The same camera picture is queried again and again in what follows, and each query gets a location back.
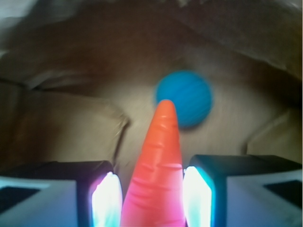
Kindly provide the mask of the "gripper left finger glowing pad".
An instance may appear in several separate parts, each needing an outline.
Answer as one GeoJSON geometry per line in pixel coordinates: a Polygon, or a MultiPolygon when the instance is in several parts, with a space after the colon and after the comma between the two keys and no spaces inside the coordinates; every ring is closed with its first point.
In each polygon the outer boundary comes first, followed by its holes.
{"type": "Polygon", "coordinates": [[[121,211],[108,161],[31,163],[0,174],[3,227],[117,227],[121,211]]]}

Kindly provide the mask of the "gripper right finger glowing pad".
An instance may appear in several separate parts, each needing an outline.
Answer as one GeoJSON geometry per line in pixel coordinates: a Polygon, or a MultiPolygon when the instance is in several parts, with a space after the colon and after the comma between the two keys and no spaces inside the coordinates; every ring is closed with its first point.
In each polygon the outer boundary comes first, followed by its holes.
{"type": "Polygon", "coordinates": [[[300,227],[303,170],[273,155],[194,155],[184,170],[189,227],[300,227]]]}

